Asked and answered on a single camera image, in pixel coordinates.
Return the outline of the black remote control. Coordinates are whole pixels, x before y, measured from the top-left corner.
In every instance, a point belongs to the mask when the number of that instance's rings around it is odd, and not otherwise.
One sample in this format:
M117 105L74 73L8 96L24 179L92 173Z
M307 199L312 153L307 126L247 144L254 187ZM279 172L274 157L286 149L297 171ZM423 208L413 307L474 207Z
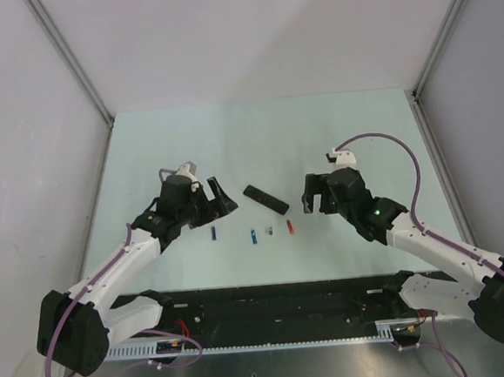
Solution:
M281 199L277 199L271 196L267 192L262 192L259 188L256 188L253 185L248 185L243 190L243 194L248 199L257 202L258 204L278 213L281 216L285 216L289 211L290 206L287 203L285 203Z

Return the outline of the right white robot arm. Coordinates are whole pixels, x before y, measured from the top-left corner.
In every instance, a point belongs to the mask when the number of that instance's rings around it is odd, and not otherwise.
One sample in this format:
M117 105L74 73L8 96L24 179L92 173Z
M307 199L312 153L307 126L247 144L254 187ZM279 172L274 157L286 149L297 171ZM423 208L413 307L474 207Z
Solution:
M315 196L321 197L320 212L341 215L361 238L411 253L447 274L439 280L400 272L400 287L384 297L393 317L406 317L413 309L448 313L471 320L504 344L504 256L427 229L404 205L373 196L352 167L306 175L305 213L313 212Z

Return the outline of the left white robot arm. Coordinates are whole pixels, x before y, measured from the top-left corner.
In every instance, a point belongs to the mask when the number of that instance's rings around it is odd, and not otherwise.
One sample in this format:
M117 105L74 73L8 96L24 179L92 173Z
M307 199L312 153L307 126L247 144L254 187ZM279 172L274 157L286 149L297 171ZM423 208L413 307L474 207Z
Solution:
M169 295L145 290L120 307L113 304L131 279L191 229L220 220L238 209L217 179L204 184L193 173L178 170L162 183L159 195L130 224L116 251L93 274L67 292L50 291L39 314L37 351L45 358L44 374L54 363L72 375L90 376L110 347L138 333L168 334L176 323Z

